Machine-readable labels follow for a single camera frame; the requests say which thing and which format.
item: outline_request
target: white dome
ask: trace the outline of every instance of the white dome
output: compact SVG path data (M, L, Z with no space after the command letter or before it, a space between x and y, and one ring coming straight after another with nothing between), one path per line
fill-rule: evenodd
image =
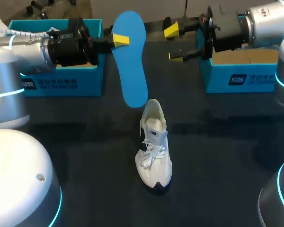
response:
M52 182L51 159L35 138L0 129L0 227L15 226L41 204Z

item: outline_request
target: black cable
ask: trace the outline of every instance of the black cable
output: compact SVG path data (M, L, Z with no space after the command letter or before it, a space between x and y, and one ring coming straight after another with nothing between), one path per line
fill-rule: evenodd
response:
M184 16L185 17L186 17L187 3L188 3L188 0L185 1L185 9L184 9Z

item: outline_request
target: shoe tongue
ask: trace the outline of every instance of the shoe tongue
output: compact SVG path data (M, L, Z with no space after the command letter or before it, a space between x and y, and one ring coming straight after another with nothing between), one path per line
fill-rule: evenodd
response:
M147 140L156 146L161 146L167 137L167 131L158 131L149 125L146 125L146 138Z

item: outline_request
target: logo on box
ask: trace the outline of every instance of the logo on box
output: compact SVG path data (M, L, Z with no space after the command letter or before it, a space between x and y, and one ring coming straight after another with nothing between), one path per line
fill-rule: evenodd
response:
M31 78L22 79L22 86L25 90L36 90L37 89L33 79Z
M246 74L232 74L228 85L243 85L246 79Z

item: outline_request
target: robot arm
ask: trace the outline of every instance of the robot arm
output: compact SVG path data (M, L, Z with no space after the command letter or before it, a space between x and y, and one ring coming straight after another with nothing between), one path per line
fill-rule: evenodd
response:
M201 56L206 60L211 58L213 48L221 52L241 48L242 44L251 48L281 44L284 40L284 0L252 7L241 17L237 12L224 13L220 6L209 6L207 13L186 22L176 22L164 30L164 35L168 38L198 29L203 32L203 48L187 53L172 52L170 59L187 61Z
M11 49L18 58L21 74L38 74L53 71L57 64L74 66L91 63L98 65L100 53L129 44L129 38L117 34L94 39L82 18L69 20L63 31L0 37L0 47Z

